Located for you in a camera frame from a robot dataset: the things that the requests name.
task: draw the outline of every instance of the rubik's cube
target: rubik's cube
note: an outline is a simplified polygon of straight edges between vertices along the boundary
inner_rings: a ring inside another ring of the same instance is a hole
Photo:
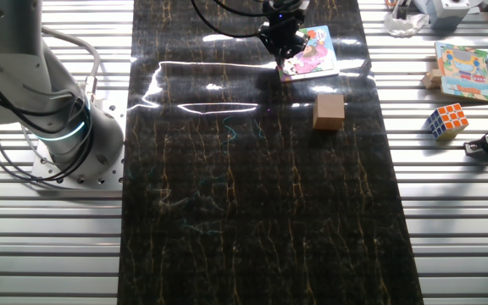
[[[452,139],[469,125],[458,103],[435,110],[427,119],[427,124],[436,140]]]

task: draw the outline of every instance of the wooden block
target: wooden block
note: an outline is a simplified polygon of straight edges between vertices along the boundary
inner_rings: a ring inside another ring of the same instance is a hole
[[[443,76],[439,69],[433,69],[429,73],[427,73],[427,75],[429,76],[430,81],[432,81],[433,83],[441,82],[441,77]]]
[[[315,130],[339,130],[344,122],[344,96],[319,94],[313,106]]]
[[[441,82],[440,81],[432,81],[430,79],[430,72],[427,73],[423,79],[421,80],[421,82],[423,83],[423,86],[427,89],[434,89],[434,88],[437,88],[440,86]]]

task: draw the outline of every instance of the picture book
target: picture book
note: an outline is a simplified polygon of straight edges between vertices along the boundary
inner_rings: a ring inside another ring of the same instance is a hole
[[[310,36],[310,41],[304,51],[289,58],[279,68],[282,82],[305,80],[309,78],[338,75],[340,73],[336,62],[335,49],[330,39],[327,25],[300,29]]]
[[[488,101],[487,52],[471,47],[435,44],[441,90],[445,94]]]

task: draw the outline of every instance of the black marble mat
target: black marble mat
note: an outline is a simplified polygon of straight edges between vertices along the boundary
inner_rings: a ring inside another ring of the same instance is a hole
[[[136,0],[119,304],[423,303],[356,0],[313,0],[315,25],[340,75],[281,85],[259,39]],[[337,133],[312,129],[321,92],[346,98]]]

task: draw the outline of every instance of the metal rail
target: metal rail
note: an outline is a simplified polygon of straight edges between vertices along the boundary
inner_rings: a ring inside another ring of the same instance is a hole
[[[488,51],[488,17],[468,16],[449,37],[425,28],[396,39],[383,31],[383,1],[358,2],[425,303],[488,304],[488,164],[462,150],[464,141],[488,131],[488,105],[426,91],[419,82],[435,67],[436,40]],[[106,109],[124,108],[133,1],[45,0],[43,11],[45,25],[98,48],[97,96]],[[92,62],[86,51],[47,43],[76,79],[86,77]],[[439,144],[423,123],[449,103],[463,104],[470,127]],[[11,158],[30,169],[33,153],[19,127],[1,125],[0,137]],[[118,193],[39,197],[0,169],[0,304],[115,304],[120,215]]]

